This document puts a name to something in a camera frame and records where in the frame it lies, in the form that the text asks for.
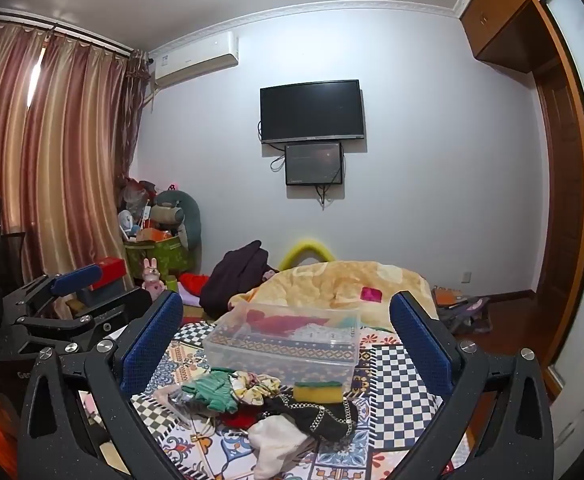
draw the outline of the curtain rod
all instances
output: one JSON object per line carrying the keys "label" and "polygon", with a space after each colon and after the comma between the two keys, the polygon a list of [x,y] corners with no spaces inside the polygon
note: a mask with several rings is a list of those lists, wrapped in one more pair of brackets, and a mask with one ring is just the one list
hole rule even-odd
{"label": "curtain rod", "polygon": [[116,41],[109,40],[103,36],[92,33],[89,30],[83,28],[74,27],[64,22],[57,22],[46,18],[45,16],[39,16],[38,14],[31,14],[28,12],[22,12],[20,10],[11,9],[0,9],[0,22],[7,23],[22,23],[23,25],[31,25],[32,27],[42,28],[43,30],[52,30],[65,34],[66,36],[71,36],[77,40],[85,41],[86,43],[93,44],[95,46],[100,46],[105,50],[109,50],[115,54],[120,54],[125,57],[130,57],[133,49],[124,45],[122,43],[117,43]]}

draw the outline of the transparent storage box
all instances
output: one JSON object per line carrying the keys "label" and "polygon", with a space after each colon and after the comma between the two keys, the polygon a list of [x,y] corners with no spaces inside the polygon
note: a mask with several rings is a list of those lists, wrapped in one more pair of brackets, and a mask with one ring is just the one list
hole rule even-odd
{"label": "transparent storage box", "polygon": [[282,384],[352,385],[358,363],[357,310],[239,303],[203,340],[212,367],[269,374]]}

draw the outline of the green storage box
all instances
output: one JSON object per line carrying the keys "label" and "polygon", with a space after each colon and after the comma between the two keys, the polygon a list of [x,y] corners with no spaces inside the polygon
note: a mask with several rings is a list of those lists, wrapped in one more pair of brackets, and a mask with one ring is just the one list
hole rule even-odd
{"label": "green storage box", "polygon": [[152,260],[156,258],[156,267],[161,273],[163,281],[170,274],[179,276],[182,272],[194,266],[194,256],[181,245],[178,236],[168,238],[162,242],[124,241],[126,254],[128,256],[128,267],[133,278],[143,279],[143,259]]}

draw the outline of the sponge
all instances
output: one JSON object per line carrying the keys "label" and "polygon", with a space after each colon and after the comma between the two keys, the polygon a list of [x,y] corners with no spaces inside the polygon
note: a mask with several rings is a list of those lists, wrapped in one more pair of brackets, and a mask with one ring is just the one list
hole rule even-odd
{"label": "sponge", "polygon": [[294,383],[292,395],[296,402],[314,402],[315,404],[343,402],[343,384],[338,381]]}

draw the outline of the white air conditioner unit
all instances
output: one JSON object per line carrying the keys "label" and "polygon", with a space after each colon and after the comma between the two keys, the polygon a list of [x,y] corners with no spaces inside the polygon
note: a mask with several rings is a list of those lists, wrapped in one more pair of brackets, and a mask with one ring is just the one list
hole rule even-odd
{"label": "white air conditioner unit", "polygon": [[203,74],[237,66],[239,49],[233,32],[193,41],[161,56],[154,77],[162,88]]}

